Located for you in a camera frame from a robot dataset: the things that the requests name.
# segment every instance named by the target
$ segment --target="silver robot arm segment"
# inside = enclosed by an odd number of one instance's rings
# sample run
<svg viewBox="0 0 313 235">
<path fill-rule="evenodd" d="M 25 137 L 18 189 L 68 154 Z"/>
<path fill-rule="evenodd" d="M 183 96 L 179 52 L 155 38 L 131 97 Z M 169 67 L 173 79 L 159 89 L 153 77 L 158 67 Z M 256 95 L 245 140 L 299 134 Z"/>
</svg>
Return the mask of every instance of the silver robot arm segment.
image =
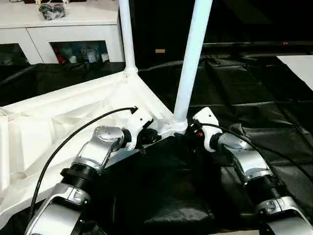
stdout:
<svg viewBox="0 0 313 235">
<path fill-rule="evenodd" d="M 194 116 L 199 123 L 218 125 L 209 108 Z M 301 208 L 289 196 L 288 190 L 273 174 L 261 154 L 246 141 L 220 129 L 200 126 L 204 133 L 204 147 L 218 151 L 234 163 L 236 173 L 266 225 L 264 235 L 313 235 L 313 227 Z"/>
<path fill-rule="evenodd" d="M 128 119 L 127 129 L 96 127 L 91 140 L 84 144 L 70 168 L 62 170 L 62 181 L 56 184 L 31 219 L 25 235 L 79 235 L 82 212 L 91 200 L 90 190 L 111 153 L 134 150 L 137 135 L 151 122 L 151 115 L 138 109 Z"/>
</svg>

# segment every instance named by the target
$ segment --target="black plastic sheet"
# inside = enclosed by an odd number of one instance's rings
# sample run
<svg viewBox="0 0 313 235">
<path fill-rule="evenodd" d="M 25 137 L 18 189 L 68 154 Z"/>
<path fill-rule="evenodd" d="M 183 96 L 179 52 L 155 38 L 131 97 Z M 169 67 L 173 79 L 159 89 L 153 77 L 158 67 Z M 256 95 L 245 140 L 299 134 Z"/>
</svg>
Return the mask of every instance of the black plastic sheet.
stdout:
<svg viewBox="0 0 313 235">
<path fill-rule="evenodd" d="M 114 72 L 105 66 L 38 65 L 0 85 L 0 101 L 17 102 Z M 142 70 L 139 76 L 173 110 L 180 72 L 181 63 L 176 62 Z M 21 85 L 28 79 L 33 92 L 26 95 Z M 12 88 L 18 89 L 17 97 Z M 239 124 L 252 141 L 289 156 L 313 175 L 313 91 L 277 58 L 203 58 L 188 117 L 206 106 L 221 125 Z M 287 160 L 261 151 L 312 219 L 311 182 Z M 217 154 L 190 153 L 182 137 L 168 138 L 145 155 L 110 167 L 97 185 L 90 210 L 108 234 L 212 234 L 258 228 L 234 168 Z M 13 216 L 0 234 L 21 235 L 25 214 Z"/>
</svg>

